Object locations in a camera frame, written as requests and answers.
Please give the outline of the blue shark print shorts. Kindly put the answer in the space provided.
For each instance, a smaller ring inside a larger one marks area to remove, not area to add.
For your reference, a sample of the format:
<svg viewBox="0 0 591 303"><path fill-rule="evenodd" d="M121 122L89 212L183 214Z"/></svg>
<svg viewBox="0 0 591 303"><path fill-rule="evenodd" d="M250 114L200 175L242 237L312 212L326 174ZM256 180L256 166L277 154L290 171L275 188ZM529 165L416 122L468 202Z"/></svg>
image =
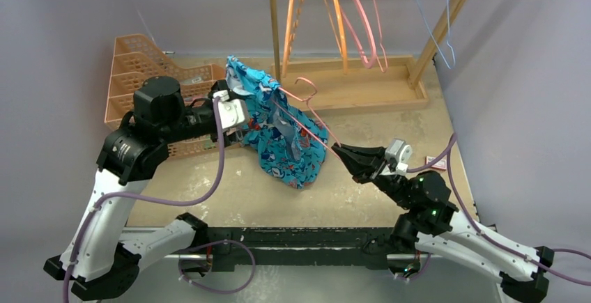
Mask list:
<svg viewBox="0 0 591 303"><path fill-rule="evenodd" d="M302 189L318 177L327 154L329 130L289 104L281 84L236 56L226 59L226 81L245 97L250 119L243 144L255 149L259 166L286 185Z"/></svg>

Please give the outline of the pink thin wire hanger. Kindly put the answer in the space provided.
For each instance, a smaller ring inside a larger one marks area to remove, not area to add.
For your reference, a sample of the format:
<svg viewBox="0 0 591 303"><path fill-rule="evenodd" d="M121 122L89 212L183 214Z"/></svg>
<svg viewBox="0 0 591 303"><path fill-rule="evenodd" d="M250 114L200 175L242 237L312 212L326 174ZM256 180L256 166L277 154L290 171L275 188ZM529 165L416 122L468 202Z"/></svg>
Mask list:
<svg viewBox="0 0 591 303"><path fill-rule="evenodd" d="M283 92L284 94L286 94L287 96L293 98L296 101L299 102L304 102L305 106L308 110L308 112L312 113L312 115L316 118L316 120L322 124L322 126L324 127L324 129L328 132L328 134L330 136L333 136L337 142L338 146L341 146L340 140L338 140L338 138L335 136L335 134L332 132L332 130L328 127L328 125L324 122L324 120L317 114L316 110L313 108L313 106L311 105L311 101L314 98L314 96L318 93L318 89L316 84L309 80L308 78L305 77L297 77L296 80L294 81L294 84L297 84L299 81L304 81L305 83L307 83L308 85L310 85L313 88L313 92L311 94L309 94L306 98L300 98L297 95L292 94L292 92L286 90L284 87L282 87L279 84L279 81L275 78L275 77L271 77L268 82L271 83L277 83L278 87L277 89L281 92ZM304 129L304 125L295 117L293 116L290 111L288 109L283 108L282 105L278 104L276 99L272 99L271 102L281 111L283 111L286 115L288 115L294 122L296 122L297 124L299 124L299 126Z"/></svg>

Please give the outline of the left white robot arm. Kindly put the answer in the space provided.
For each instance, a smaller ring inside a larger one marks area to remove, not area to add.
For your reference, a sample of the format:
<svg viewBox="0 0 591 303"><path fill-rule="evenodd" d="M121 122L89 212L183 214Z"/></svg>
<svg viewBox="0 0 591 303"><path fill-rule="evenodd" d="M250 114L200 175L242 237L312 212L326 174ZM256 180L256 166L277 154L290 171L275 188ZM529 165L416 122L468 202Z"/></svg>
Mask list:
<svg viewBox="0 0 591 303"><path fill-rule="evenodd" d="M93 191L67 249L48 258L44 271L62 283L62 298L83 301L120 297L140 272L176 251L198 254L213 246L208 225L184 213L141 238L121 240L136 201L164 204L144 189L169 145L210 135L219 151L239 140L236 128L249 114L246 92L216 81L208 94L187 104L179 81L151 77L134 92L133 108L106 136L97 159Z"/></svg>

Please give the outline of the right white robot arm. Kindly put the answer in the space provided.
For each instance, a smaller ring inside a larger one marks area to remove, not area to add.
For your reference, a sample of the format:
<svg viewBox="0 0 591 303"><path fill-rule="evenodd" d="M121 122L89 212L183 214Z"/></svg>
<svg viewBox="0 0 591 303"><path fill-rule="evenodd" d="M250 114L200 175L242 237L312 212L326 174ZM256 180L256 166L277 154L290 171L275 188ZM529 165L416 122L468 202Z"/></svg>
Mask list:
<svg viewBox="0 0 591 303"><path fill-rule="evenodd" d="M518 302L546 298L554 252L510 240L475 222L450 201L451 189L433 170L407 177L412 148L401 139L388 147L333 143L332 151L359 184L372 183L405 213L387 243L400 252L427 252L469 267L498 283Z"/></svg>

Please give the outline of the wooden hanger rack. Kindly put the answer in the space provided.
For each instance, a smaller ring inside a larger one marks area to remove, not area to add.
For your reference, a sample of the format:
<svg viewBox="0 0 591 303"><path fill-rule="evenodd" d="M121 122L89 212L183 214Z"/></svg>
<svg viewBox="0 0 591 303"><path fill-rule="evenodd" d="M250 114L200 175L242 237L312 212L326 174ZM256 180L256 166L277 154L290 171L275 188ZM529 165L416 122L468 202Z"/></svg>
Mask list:
<svg viewBox="0 0 591 303"><path fill-rule="evenodd" d="M436 57L448 67L455 64L451 44L451 26L467 0L376 0L383 31L383 45L388 70L378 64L367 69L360 60L352 31L355 31L367 57L371 48L353 0L339 0L344 16L348 53L348 73L344 74L334 33L323 0L305 0L296 31L287 76L280 75L284 29L277 19L277 0L270 0L274 61L271 74L282 87L306 98L313 88L299 81L313 81L318 93L311 101L318 111L353 111L377 109L421 109L429 96L423 81L424 71ZM378 57L378 28L372 0L361 0L374 34Z"/></svg>

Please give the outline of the orange wavy hanger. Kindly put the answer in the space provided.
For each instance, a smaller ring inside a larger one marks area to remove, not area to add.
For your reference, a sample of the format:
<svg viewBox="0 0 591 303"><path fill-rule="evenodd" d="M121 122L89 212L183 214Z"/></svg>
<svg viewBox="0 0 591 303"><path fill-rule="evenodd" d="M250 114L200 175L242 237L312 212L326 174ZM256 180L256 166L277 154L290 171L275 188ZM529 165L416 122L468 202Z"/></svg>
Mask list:
<svg viewBox="0 0 591 303"><path fill-rule="evenodd" d="M286 71L293 43L296 39L296 31L299 26L299 19L302 13L302 7L305 0L289 0L286 14L286 30L284 32L284 51L282 58L282 67Z"/></svg>

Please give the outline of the small red white card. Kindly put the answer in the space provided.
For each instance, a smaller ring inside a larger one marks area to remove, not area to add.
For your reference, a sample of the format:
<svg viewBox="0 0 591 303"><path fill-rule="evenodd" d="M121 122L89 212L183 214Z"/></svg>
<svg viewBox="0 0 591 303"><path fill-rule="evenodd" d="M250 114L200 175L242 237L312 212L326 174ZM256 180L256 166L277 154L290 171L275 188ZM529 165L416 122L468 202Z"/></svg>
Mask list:
<svg viewBox="0 0 591 303"><path fill-rule="evenodd" d="M435 157L433 156L426 156L425 157L425 164L431 163ZM431 169L435 169L438 171L446 171L448 170L447 158L442 157L439 161L437 161L434 165L431 166Z"/></svg>

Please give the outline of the black aluminium base frame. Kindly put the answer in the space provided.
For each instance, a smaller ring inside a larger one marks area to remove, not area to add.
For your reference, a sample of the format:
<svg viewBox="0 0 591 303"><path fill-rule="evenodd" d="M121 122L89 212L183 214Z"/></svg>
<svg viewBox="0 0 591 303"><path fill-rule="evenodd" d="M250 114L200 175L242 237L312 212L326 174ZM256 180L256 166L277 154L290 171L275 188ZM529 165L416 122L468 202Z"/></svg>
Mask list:
<svg viewBox="0 0 591 303"><path fill-rule="evenodd" d="M400 226L394 228L280 228L209 227L185 213L152 237L168 241L156 247L147 241L119 242L113 270L133 274L160 259L181 254L209 254L216 272L232 272L237 265L364 266L370 270L402 268L388 261L390 254L426 252L419 238Z"/></svg>

